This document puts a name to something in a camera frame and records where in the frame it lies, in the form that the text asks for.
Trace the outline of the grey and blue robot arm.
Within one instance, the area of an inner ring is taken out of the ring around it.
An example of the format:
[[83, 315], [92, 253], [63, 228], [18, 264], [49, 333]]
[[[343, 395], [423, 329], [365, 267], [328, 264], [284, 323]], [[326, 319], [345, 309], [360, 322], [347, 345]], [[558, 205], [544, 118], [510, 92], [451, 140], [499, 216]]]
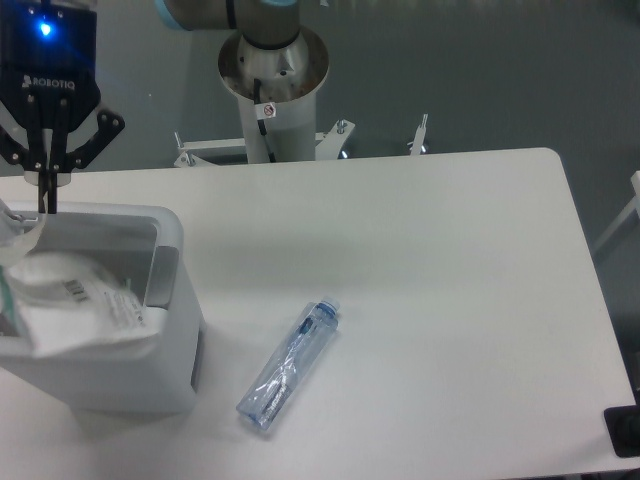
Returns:
[[[300, 31], [295, 1], [159, 1], [175, 29], [236, 30], [263, 50]], [[25, 131], [21, 145], [1, 132], [1, 156], [35, 177], [38, 211], [57, 211], [62, 176], [86, 168], [124, 129], [101, 104], [96, 82], [97, 13], [84, 1], [1, 4], [1, 103]]]

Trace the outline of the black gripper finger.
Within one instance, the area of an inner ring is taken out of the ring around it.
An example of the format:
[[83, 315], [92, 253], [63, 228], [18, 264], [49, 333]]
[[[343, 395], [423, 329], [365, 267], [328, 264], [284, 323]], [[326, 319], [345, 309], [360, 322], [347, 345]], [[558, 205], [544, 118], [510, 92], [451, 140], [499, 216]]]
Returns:
[[47, 195], [50, 187], [50, 174], [47, 168], [45, 137], [41, 120], [41, 111], [37, 99], [26, 100], [26, 126], [28, 146], [24, 147], [1, 128], [1, 156], [10, 165], [20, 165], [24, 172], [37, 174], [38, 211], [49, 211]]
[[122, 116], [109, 109], [101, 109], [96, 114], [97, 131], [84, 144], [68, 152], [71, 103], [60, 102], [54, 119], [47, 166], [48, 214], [57, 212], [59, 177], [70, 175], [74, 169], [85, 169], [125, 128]]

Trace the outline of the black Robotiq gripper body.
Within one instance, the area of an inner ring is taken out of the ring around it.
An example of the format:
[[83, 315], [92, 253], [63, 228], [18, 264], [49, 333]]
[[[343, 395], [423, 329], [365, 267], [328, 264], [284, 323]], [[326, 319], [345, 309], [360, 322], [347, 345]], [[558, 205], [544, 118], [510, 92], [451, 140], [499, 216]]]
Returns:
[[69, 108], [67, 133], [97, 109], [96, 43], [90, 3], [1, 3], [1, 103], [25, 133], [52, 130], [61, 100]]

